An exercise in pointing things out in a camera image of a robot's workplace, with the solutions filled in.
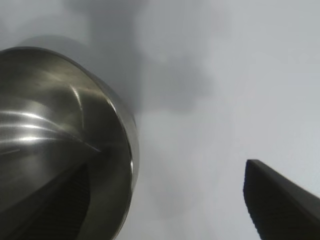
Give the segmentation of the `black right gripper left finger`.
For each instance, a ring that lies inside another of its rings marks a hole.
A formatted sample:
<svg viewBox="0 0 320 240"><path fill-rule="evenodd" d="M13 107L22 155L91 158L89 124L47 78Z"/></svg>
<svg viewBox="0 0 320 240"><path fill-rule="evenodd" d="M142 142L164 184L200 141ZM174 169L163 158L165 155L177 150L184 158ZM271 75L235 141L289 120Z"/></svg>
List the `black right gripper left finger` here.
<svg viewBox="0 0 320 240"><path fill-rule="evenodd" d="M89 170L78 168L54 191L40 190L0 215L2 240L75 240L91 201Z"/></svg>

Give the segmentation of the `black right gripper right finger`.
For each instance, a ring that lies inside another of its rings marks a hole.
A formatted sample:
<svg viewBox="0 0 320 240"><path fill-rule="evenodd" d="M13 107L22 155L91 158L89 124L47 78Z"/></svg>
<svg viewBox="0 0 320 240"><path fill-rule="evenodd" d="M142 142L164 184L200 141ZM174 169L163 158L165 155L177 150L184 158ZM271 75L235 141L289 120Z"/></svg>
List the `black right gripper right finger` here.
<svg viewBox="0 0 320 240"><path fill-rule="evenodd" d="M262 240L318 240L320 199L262 161L245 165L243 197Z"/></svg>

